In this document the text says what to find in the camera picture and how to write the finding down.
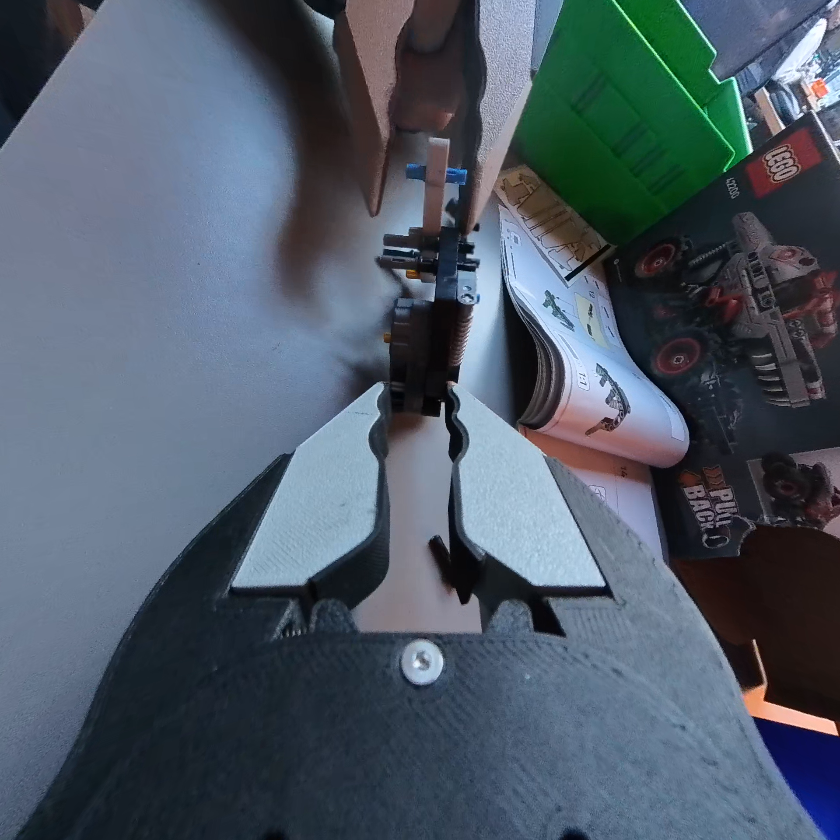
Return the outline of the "green plastic bin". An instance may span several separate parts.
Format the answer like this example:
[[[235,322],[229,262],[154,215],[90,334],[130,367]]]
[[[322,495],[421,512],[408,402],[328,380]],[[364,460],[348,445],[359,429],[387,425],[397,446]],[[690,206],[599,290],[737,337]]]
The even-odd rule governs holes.
[[[606,241],[630,242],[753,151],[716,57],[680,2],[563,2],[521,158]]]

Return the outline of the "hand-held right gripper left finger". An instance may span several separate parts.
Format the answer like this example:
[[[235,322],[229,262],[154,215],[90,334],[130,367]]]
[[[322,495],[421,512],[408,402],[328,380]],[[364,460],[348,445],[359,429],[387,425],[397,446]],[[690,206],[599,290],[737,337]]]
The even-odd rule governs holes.
[[[390,388],[376,383],[296,448],[231,580],[233,592],[361,603],[389,568]]]

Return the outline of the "blue object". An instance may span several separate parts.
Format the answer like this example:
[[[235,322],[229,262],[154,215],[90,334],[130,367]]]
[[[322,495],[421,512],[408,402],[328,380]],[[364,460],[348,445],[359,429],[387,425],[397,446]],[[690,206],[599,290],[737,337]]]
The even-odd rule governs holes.
[[[828,839],[839,838],[839,737],[753,720],[783,777]]]

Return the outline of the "dark panel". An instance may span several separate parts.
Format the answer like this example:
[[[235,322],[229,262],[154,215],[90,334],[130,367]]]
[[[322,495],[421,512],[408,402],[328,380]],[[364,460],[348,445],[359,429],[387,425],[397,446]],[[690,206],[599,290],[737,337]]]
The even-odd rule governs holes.
[[[712,72],[733,77],[814,16],[828,1],[683,1],[716,51]]]

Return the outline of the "black lego set box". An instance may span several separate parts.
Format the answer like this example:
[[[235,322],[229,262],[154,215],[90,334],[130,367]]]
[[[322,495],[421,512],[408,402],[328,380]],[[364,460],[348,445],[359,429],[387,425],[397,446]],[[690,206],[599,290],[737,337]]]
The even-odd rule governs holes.
[[[678,408],[669,558],[741,682],[839,719],[839,160],[808,112],[607,263],[633,360]]]

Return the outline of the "lego instruction booklet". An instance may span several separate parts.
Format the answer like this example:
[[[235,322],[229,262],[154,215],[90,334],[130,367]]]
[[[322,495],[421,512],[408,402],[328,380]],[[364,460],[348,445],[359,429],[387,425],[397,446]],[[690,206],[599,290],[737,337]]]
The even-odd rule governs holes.
[[[503,171],[495,193],[502,277],[537,354],[520,425],[647,466],[677,465],[688,426],[621,339],[604,267],[614,247],[525,164]]]

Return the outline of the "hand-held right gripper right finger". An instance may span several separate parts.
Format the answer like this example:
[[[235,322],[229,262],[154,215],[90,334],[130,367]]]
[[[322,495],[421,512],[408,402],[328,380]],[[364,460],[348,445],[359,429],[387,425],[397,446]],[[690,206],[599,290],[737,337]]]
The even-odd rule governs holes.
[[[542,451],[450,385],[449,575],[463,603],[604,595],[607,582]]]

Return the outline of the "grey and black lego assembly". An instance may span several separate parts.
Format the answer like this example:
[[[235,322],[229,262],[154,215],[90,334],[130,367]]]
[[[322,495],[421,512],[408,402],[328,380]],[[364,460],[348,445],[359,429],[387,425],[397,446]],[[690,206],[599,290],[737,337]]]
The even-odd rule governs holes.
[[[426,162],[409,164],[406,179],[423,183],[423,219],[405,235],[383,237],[381,268],[432,287],[430,298],[395,301],[389,345],[389,382],[396,413],[438,417],[448,388],[459,379],[474,308],[480,295],[475,245],[444,215],[460,220],[456,201],[445,203],[448,185],[467,186],[468,172],[448,165],[449,140],[431,138]]]

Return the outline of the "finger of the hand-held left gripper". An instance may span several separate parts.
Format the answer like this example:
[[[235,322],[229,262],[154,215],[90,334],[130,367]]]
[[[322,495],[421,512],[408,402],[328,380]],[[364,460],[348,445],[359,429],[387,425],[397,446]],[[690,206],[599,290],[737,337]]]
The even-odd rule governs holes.
[[[334,20],[333,48],[349,108],[356,172],[372,217],[382,207],[397,55],[414,8],[414,1],[347,1]]]
[[[490,197],[553,35],[562,1],[462,2],[459,228],[472,233]]]

